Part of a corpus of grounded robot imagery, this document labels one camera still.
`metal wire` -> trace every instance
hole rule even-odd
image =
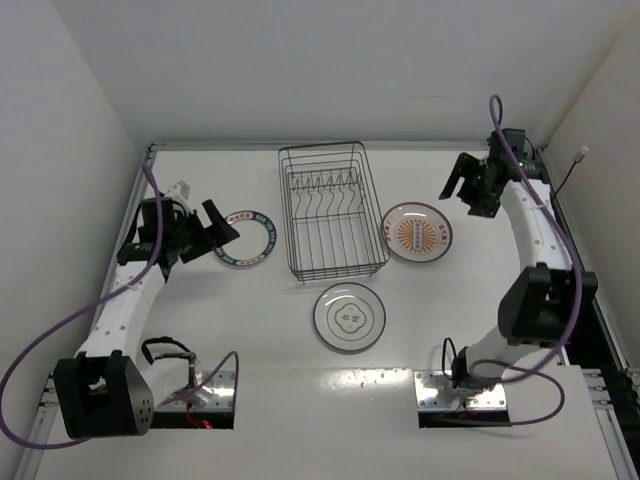
[[[389,260],[369,160],[360,142],[278,153],[287,261],[302,282],[371,276]]]

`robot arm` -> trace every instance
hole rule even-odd
[[[551,188],[544,167],[527,160],[524,154],[524,131],[505,129],[504,134],[536,193],[551,208]],[[471,376],[468,367],[475,362],[498,360],[514,365],[530,353],[554,345],[565,330],[575,295],[575,277],[565,245],[520,182],[495,132],[489,145],[486,159],[467,153],[458,157],[440,195],[441,199],[449,198],[458,180],[464,178],[458,197],[470,206],[470,215],[494,218],[502,205],[520,257],[521,273],[500,302],[498,325],[453,361],[453,387],[471,391],[491,387],[507,369],[485,363],[478,365]],[[582,274],[584,306],[593,300],[597,279],[592,272]]]
[[[71,438],[142,435],[154,408],[174,392],[193,385],[195,354],[159,356],[139,370],[135,360],[151,305],[181,259],[187,263],[239,234],[211,200],[203,203],[211,226],[203,227],[186,202],[189,187],[171,187],[162,197],[163,235],[160,255],[147,274],[106,305],[74,358],[58,361],[53,380],[67,434]],[[154,199],[143,200],[139,241],[132,230],[118,252],[112,291],[129,284],[147,266],[158,233]]]

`gray wall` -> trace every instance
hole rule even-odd
[[[582,145],[590,148],[560,196],[598,274],[617,337],[636,367],[640,366],[639,51],[640,15],[636,15],[548,148],[556,185],[575,152]]]
[[[0,372],[47,327],[94,299],[138,155],[48,0],[0,2]],[[37,349],[3,413],[26,435],[47,372],[88,320]],[[20,450],[0,434],[0,478]]]
[[[534,140],[634,0],[53,0],[136,139]]]

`plate with orange sunburst pattern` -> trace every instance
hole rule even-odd
[[[410,262],[433,262],[451,248],[453,230],[439,210],[425,203],[396,205],[382,219],[389,250]]]

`orange sunburst design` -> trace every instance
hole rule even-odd
[[[396,227],[398,245],[411,253],[429,253],[438,244],[438,232],[435,227],[419,218],[408,218]]]

